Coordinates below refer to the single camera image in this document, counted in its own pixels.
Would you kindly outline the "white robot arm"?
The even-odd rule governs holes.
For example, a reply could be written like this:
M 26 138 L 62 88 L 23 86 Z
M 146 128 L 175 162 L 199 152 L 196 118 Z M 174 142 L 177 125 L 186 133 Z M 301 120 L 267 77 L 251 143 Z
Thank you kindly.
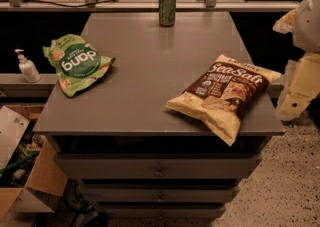
M 304 51 L 298 61 L 288 61 L 284 89 L 276 106 L 277 117 L 290 121 L 298 118 L 320 94 L 320 0 L 303 0 L 277 20 L 273 30 L 291 33 L 294 46 Z

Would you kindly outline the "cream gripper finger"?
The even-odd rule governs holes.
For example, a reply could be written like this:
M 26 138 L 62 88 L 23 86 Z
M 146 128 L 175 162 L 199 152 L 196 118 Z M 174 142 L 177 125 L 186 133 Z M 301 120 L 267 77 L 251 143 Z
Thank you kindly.
M 273 30 L 282 34 L 292 33 L 296 12 L 297 10 L 293 9 L 283 15 L 279 20 L 275 22 L 275 24 L 273 25 Z

